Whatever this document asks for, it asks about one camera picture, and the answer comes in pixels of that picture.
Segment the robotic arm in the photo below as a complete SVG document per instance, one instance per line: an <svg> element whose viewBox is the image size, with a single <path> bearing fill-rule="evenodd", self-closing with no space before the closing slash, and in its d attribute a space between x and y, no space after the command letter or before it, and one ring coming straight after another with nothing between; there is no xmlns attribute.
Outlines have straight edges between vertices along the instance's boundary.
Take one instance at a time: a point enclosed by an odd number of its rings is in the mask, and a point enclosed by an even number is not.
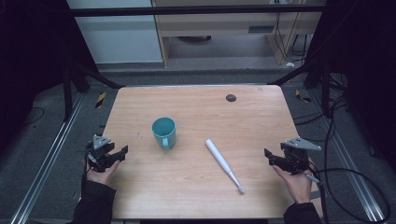
<svg viewBox="0 0 396 224"><path fill-rule="evenodd" d="M272 154L268 149L264 149L264 155L268 158L270 165L277 165L282 170L297 175L309 169L309 159L307 150L321 150L301 137L296 137L280 144L280 148L285 157L278 157Z"/></svg>
<svg viewBox="0 0 396 224"><path fill-rule="evenodd" d="M102 173L106 168L111 167L115 161L125 160L125 154L128 153L128 146L110 155L109 152L114 149L114 143L110 143L110 141L111 139L109 138L94 135L93 141L86 146L89 165L96 172Z"/></svg>

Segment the teal mug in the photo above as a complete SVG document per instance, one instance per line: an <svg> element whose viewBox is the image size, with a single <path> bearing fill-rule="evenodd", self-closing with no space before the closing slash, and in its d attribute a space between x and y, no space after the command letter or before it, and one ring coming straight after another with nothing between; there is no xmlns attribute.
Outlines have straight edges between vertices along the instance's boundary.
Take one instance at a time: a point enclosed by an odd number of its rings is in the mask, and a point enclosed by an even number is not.
<svg viewBox="0 0 396 224"><path fill-rule="evenodd" d="M171 149L176 144L176 124L170 118L156 119L152 124L152 133L160 147Z"/></svg>

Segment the table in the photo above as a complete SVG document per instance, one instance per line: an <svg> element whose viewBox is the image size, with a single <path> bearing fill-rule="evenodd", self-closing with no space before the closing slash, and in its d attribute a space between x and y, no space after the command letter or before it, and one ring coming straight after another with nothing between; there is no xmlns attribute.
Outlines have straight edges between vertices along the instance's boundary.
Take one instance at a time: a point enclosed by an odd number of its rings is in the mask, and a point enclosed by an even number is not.
<svg viewBox="0 0 396 224"><path fill-rule="evenodd" d="M233 94L236 101L228 102ZM152 122L171 117L177 144L161 149ZM264 157L283 156L296 137L278 86L165 86L120 89L104 136L129 153L111 186L114 218L275 218L292 200ZM205 146L210 138L233 169L241 194Z"/></svg>

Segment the yellow tape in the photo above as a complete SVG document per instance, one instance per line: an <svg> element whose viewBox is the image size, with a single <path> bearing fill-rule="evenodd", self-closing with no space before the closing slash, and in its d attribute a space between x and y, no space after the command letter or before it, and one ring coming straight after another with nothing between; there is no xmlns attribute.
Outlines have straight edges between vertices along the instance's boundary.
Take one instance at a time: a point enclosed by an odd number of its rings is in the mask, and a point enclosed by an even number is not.
<svg viewBox="0 0 396 224"><path fill-rule="evenodd" d="M95 108L100 108L101 107L103 101L105 100L105 97L106 97L106 93L105 92L100 93L99 98L98 98L98 100L96 102Z"/></svg>
<svg viewBox="0 0 396 224"><path fill-rule="evenodd" d="M303 97L298 90L296 90L296 96L306 103L311 103L311 98Z"/></svg>

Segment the floor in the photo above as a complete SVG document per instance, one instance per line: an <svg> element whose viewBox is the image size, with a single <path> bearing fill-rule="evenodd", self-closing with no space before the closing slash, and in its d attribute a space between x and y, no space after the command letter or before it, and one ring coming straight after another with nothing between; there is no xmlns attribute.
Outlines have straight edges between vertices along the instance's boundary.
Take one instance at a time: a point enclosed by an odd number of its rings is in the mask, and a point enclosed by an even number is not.
<svg viewBox="0 0 396 224"><path fill-rule="evenodd" d="M303 38L299 38L294 50L289 52L290 57L301 59L301 56L293 55L293 51L302 49L302 41ZM294 68L299 65L301 61L294 62ZM285 76L294 68L275 62L263 35L212 36L209 41L174 38L169 64L165 68L140 67L132 73L107 71L103 75L128 86L265 84ZM334 76L341 80L342 75ZM383 158L370 155L368 143L349 113L347 103L337 107L332 123L320 116L320 87L305 90L302 80L304 75L282 86L299 135L326 148L327 131L335 125L326 154L330 167L346 167L366 174L381 188L390 205L396 206L393 196L396 175ZM71 218L78 201L84 143L93 133L103 131L117 95L117 90L90 78L89 81L89 93L74 91L75 107L80 112L71 123L63 123L62 86L43 91L35 98L26 125L10 146L12 153L1 159L0 223L9 223L11 218L26 223L64 223ZM296 90L300 90L311 103L297 97ZM103 105L94 108L103 91L106 92ZM332 99L340 96L341 92L332 91ZM67 137L60 139L58 133L65 133ZM323 168L324 155L323 151L310 154L320 168ZM365 219L370 213L374 213L372 218L380 219L388 212L381 195L360 176L332 172L329 180L332 191L336 192L335 196L326 197L331 223L361 223L343 212L333 198ZM270 220L274 224L282 222L281 219ZM124 223L138 223L138 220ZM394 215L388 223L396 223Z"/></svg>

